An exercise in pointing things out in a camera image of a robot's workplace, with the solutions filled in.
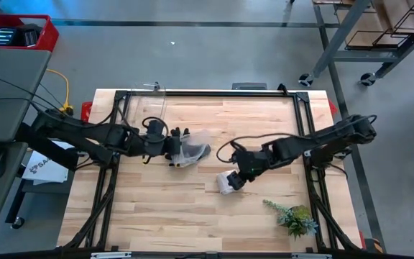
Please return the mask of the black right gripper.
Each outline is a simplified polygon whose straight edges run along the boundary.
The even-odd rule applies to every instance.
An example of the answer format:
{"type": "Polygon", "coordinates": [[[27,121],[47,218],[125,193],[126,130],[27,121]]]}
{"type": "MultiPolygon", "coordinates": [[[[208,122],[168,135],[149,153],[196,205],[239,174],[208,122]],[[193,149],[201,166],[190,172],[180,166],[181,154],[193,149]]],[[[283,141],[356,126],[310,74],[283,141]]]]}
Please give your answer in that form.
{"type": "Polygon", "coordinates": [[[253,181],[270,169],[271,152],[269,150],[236,150],[234,159],[239,167],[239,172],[232,171],[226,179],[230,186],[234,186],[234,190],[240,190],[245,181],[253,181]]]}

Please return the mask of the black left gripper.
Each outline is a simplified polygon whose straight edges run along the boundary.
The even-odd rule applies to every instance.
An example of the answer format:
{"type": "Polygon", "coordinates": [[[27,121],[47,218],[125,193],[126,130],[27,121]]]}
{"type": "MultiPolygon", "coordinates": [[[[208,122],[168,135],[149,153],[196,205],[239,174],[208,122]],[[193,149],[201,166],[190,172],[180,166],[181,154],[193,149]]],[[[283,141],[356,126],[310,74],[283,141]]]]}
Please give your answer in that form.
{"type": "Polygon", "coordinates": [[[160,134],[146,134],[144,152],[150,157],[169,153],[171,161],[180,161],[183,158],[180,136],[164,137],[160,134]]]}

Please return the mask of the clear plastic bin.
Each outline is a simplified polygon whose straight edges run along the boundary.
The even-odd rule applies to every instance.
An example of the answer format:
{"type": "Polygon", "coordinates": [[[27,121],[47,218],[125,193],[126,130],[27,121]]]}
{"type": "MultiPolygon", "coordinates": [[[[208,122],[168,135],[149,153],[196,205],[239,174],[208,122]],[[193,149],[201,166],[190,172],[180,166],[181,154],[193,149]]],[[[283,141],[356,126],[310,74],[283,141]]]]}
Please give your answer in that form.
{"type": "Polygon", "coordinates": [[[134,88],[124,93],[119,103],[118,117],[119,124],[136,127],[141,133],[146,132],[143,120],[147,117],[163,119],[166,107],[166,89],[160,85],[159,91],[151,91],[143,86],[143,83],[136,84],[134,88]]]}

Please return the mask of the small artificial potted plant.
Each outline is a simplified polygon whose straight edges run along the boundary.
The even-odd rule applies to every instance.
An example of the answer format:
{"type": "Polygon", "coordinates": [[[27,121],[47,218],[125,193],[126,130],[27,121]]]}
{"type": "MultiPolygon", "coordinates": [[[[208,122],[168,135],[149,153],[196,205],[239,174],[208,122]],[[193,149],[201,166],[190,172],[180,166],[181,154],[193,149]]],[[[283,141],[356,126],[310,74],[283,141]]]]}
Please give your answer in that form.
{"type": "Polygon", "coordinates": [[[318,230],[318,223],[311,216],[311,211],[304,205],[285,207],[268,199],[262,203],[276,213],[276,223],[285,227],[290,236],[296,240],[303,235],[315,235],[318,230]]]}

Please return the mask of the black cart caster wheel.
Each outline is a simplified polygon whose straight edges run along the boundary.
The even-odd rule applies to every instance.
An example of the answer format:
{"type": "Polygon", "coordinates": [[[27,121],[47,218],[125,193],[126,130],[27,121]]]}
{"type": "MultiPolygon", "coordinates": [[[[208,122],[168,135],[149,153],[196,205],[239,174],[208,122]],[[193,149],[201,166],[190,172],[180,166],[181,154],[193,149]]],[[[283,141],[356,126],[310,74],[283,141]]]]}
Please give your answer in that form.
{"type": "Polygon", "coordinates": [[[377,78],[374,73],[365,73],[361,76],[359,84],[363,86],[372,86],[376,82],[377,78]]]}
{"type": "Polygon", "coordinates": [[[298,83],[301,86],[305,86],[305,87],[310,87],[313,84],[313,81],[314,81],[313,75],[308,74],[308,73],[302,74],[298,79],[298,83]]]}

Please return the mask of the black desk stand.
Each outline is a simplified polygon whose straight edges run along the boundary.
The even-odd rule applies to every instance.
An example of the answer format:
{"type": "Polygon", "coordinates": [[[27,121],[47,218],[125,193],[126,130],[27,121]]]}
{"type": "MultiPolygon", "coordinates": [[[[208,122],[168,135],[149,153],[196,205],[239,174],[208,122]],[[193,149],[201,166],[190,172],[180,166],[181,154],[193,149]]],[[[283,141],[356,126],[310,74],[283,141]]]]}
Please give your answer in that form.
{"type": "MultiPolygon", "coordinates": [[[[52,140],[42,136],[40,133],[37,133],[29,125],[25,123],[20,125],[18,132],[16,133],[15,140],[27,143],[28,146],[34,151],[45,155],[59,165],[67,168],[69,171],[75,170],[78,162],[78,154],[76,151],[71,149],[66,150],[56,145],[52,140]]],[[[24,201],[25,194],[29,192],[28,187],[33,187],[32,184],[29,184],[28,180],[22,179],[22,174],[25,168],[25,165],[21,165],[19,172],[17,173],[17,177],[20,178],[20,183],[7,213],[5,219],[6,223],[12,224],[16,217],[19,217],[18,213],[22,202],[24,201]]]]}

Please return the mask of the white printed paper sheet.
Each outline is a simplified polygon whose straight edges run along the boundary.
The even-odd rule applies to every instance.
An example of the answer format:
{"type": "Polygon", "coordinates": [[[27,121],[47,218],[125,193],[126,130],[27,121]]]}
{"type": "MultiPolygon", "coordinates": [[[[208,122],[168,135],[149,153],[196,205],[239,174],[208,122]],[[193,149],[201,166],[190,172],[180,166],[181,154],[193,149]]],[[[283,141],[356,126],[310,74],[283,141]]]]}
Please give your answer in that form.
{"type": "Polygon", "coordinates": [[[22,179],[33,181],[34,185],[64,183],[69,170],[37,151],[32,151],[22,174],[22,179]]]}

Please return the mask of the orange black striped block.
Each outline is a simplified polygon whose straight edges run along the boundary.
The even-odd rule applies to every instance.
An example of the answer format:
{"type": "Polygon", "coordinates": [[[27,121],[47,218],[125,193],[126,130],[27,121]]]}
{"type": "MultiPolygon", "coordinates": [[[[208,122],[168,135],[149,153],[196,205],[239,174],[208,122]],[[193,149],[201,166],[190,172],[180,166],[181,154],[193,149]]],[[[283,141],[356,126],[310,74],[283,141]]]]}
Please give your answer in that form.
{"type": "Polygon", "coordinates": [[[362,245],[363,248],[369,253],[383,254],[385,252],[381,242],[375,238],[365,238],[362,245]]]}

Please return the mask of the red plastic crate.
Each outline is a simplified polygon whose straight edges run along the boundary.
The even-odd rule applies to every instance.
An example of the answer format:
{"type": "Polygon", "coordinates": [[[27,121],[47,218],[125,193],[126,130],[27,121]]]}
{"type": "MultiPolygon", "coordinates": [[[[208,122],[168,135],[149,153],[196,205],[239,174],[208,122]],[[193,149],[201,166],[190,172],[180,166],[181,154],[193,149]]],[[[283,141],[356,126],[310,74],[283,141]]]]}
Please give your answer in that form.
{"type": "Polygon", "coordinates": [[[3,49],[47,50],[52,52],[59,38],[59,32],[49,15],[44,14],[0,14],[0,27],[17,27],[24,24],[36,24],[42,28],[40,38],[33,47],[0,46],[3,49]]]}

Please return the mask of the grey desk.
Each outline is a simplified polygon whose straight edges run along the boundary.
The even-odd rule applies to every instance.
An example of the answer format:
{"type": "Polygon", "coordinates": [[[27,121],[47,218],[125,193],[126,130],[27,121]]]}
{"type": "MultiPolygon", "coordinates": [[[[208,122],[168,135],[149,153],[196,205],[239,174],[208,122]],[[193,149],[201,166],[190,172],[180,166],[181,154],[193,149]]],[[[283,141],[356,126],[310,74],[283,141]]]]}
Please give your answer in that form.
{"type": "Polygon", "coordinates": [[[0,213],[27,149],[15,136],[50,57],[47,50],[0,48],[0,148],[7,150],[6,170],[0,178],[0,213]]]}

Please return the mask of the grey metal cart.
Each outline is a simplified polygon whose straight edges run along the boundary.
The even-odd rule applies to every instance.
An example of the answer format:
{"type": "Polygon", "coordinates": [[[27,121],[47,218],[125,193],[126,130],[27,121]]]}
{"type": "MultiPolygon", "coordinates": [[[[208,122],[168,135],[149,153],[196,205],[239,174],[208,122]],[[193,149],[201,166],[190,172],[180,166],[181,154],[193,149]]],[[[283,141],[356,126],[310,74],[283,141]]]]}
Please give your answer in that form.
{"type": "Polygon", "coordinates": [[[312,2],[317,28],[324,40],[323,54],[313,70],[308,73],[312,74],[314,79],[335,62],[368,62],[382,64],[373,72],[379,80],[414,51],[414,36],[408,38],[398,48],[347,50],[345,39],[370,0],[312,0],[312,2]]]}

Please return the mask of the black devices in crate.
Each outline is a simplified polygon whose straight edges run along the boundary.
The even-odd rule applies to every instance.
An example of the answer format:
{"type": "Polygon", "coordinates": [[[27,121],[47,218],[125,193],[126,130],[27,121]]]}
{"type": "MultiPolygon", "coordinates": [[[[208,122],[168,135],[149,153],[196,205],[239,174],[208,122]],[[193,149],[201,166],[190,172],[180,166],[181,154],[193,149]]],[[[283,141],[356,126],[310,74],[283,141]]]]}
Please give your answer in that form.
{"type": "Polygon", "coordinates": [[[0,46],[33,47],[40,38],[42,28],[36,24],[0,27],[0,46]]]}

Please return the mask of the brown cardboard box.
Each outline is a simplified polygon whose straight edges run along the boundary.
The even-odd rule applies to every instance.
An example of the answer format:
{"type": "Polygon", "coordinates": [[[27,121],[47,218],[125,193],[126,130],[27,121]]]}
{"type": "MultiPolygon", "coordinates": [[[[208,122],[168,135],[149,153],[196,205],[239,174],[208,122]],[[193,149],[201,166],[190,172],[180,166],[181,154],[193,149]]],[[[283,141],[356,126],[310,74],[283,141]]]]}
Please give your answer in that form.
{"type": "Polygon", "coordinates": [[[398,48],[414,36],[414,0],[370,0],[345,39],[346,49],[398,48]]]}

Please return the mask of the black aluminium table frame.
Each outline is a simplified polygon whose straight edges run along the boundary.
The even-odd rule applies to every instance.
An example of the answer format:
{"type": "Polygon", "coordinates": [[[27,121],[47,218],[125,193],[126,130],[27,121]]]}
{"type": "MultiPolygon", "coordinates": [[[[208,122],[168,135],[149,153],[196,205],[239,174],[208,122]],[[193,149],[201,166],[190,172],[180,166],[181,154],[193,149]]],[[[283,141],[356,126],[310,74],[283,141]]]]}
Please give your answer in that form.
{"type": "Polygon", "coordinates": [[[286,134],[308,133],[333,123],[325,91],[311,91],[295,103],[279,91],[168,91],[166,123],[203,132],[211,154],[186,168],[171,168],[162,157],[144,164],[120,160],[106,246],[153,252],[303,252],[314,236],[294,238],[276,223],[265,200],[285,206],[308,205],[303,161],[267,171],[241,191],[220,194],[216,177],[228,171],[230,139],[250,150],[286,134]]]}

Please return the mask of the white metal bracket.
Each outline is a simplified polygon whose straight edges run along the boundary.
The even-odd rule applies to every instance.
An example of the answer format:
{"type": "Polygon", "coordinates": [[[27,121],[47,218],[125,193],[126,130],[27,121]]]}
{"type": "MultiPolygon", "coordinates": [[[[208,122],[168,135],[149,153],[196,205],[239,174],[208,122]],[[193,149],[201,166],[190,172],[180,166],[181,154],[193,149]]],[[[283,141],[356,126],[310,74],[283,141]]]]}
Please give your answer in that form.
{"type": "Polygon", "coordinates": [[[131,252],[100,252],[92,253],[90,259],[127,259],[131,258],[131,252]]]}
{"type": "Polygon", "coordinates": [[[320,253],[292,253],[290,259],[333,259],[330,254],[320,253]]]}

